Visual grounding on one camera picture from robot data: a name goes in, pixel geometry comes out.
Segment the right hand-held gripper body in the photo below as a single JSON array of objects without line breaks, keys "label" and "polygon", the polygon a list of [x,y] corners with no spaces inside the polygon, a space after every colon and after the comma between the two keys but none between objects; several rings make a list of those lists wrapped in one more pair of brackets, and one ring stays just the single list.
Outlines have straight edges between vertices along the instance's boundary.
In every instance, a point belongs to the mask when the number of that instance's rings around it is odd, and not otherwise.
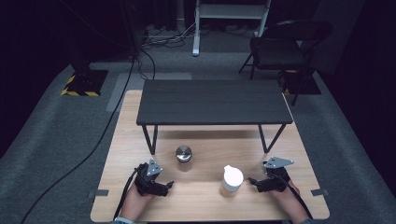
[{"label": "right hand-held gripper body", "polygon": [[286,166],[292,164],[294,164],[294,161],[279,157],[271,157],[268,161],[264,161],[263,167],[268,178],[259,181],[258,186],[263,186],[264,192],[271,190],[283,191],[290,181]]}]

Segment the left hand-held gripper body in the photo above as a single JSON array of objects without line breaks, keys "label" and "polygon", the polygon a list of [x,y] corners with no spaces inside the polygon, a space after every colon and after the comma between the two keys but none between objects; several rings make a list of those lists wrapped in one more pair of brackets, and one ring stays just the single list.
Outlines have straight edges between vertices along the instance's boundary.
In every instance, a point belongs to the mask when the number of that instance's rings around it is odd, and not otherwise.
[{"label": "left hand-held gripper body", "polygon": [[152,194],[161,196],[164,189],[168,189],[166,185],[157,183],[156,178],[163,171],[163,168],[154,160],[140,164],[136,169],[137,176],[134,179],[134,184],[140,195]]}]

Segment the white plastic bottle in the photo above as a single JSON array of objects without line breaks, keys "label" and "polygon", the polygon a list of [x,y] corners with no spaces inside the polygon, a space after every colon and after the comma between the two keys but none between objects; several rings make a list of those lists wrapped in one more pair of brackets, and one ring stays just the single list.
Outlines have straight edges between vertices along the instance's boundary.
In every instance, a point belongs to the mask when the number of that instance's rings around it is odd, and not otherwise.
[{"label": "white plastic bottle", "polygon": [[243,173],[236,167],[226,165],[223,167],[220,192],[224,197],[232,197],[244,182]]}]

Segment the metal cup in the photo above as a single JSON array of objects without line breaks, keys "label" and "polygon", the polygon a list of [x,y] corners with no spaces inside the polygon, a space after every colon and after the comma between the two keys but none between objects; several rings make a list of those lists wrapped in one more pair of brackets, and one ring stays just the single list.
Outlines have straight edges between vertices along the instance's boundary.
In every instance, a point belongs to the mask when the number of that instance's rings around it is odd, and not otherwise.
[{"label": "metal cup", "polygon": [[188,146],[180,146],[176,150],[178,169],[181,172],[188,172],[192,165],[192,150]]}]

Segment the person's right hand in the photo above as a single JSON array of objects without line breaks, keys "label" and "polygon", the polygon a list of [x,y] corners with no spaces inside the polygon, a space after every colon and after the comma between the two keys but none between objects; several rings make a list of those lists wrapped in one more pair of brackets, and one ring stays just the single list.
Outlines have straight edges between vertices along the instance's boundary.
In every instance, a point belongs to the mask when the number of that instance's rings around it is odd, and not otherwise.
[{"label": "person's right hand", "polygon": [[283,191],[271,190],[269,194],[293,224],[303,224],[304,221],[308,220],[308,214],[289,188]]}]

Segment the black low shelf table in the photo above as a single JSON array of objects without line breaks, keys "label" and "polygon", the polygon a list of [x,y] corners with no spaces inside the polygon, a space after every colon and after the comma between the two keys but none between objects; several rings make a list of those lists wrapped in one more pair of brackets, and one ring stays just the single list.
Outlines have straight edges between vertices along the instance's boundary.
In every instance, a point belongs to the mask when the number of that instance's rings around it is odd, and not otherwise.
[{"label": "black low shelf table", "polygon": [[285,96],[275,80],[147,80],[136,124],[148,150],[156,152],[160,125],[277,125],[293,123]]}]

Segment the stand base with hazard tape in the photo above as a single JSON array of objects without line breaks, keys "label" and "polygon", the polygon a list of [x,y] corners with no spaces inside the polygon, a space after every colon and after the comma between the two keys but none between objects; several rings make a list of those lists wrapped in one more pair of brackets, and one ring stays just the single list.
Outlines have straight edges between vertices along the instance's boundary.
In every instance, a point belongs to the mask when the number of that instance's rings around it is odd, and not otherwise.
[{"label": "stand base with hazard tape", "polygon": [[61,91],[61,95],[100,96],[107,74],[107,70],[74,72]]}]

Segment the black folding chair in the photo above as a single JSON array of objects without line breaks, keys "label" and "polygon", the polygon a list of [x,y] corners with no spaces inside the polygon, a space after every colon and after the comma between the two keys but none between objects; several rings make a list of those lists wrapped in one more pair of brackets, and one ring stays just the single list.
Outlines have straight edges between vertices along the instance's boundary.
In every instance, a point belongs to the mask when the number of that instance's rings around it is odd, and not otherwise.
[{"label": "black folding chair", "polygon": [[291,104],[295,105],[307,80],[312,77],[310,64],[316,48],[332,31],[333,25],[328,21],[291,20],[273,24],[261,36],[250,39],[250,53],[238,73],[246,66],[251,67],[250,79],[255,69],[297,71],[301,77],[293,93]]}]

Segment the dark stand post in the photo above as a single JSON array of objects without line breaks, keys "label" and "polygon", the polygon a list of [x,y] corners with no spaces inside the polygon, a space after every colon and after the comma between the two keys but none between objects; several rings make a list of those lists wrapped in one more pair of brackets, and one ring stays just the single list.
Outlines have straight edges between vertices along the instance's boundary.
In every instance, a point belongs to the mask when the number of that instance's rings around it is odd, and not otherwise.
[{"label": "dark stand post", "polygon": [[136,20],[136,13],[133,0],[119,0],[121,16],[126,29],[128,45],[135,59],[138,57],[141,49],[141,35],[139,34],[139,25]]}]

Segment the white desk frame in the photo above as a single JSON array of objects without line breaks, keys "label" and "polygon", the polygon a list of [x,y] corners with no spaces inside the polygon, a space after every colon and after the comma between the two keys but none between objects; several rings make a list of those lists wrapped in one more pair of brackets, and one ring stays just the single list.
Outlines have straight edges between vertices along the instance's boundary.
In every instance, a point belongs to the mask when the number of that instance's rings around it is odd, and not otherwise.
[{"label": "white desk frame", "polygon": [[197,57],[200,54],[200,21],[201,19],[230,19],[230,20],[258,20],[260,26],[253,34],[261,36],[267,17],[269,15],[272,0],[264,0],[260,5],[230,5],[230,4],[203,4],[196,0],[194,12],[195,32],[191,55]]}]

